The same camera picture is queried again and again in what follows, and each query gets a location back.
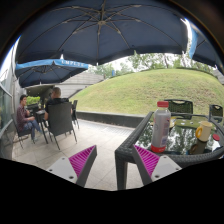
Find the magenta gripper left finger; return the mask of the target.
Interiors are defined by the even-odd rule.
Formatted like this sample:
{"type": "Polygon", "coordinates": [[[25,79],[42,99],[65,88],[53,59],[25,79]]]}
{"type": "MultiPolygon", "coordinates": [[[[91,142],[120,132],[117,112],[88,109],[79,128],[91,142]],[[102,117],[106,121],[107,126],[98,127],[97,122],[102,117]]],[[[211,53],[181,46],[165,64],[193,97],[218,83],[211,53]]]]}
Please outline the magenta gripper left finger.
{"type": "Polygon", "coordinates": [[[59,158],[47,171],[84,187],[96,156],[97,147],[93,145],[69,158],[59,158]]]}

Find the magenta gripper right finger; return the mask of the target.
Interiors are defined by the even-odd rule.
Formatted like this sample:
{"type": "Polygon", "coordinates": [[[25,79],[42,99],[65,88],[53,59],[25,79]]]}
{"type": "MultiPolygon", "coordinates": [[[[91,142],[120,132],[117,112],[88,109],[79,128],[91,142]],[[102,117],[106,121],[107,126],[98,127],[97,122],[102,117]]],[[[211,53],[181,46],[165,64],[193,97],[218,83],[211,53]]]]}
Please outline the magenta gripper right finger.
{"type": "Polygon", "coordinates": [[[169,156],[159,156],[137,145],[133,146],[132,155],[144,185],[181,170],[181,167],[169,156]]]}

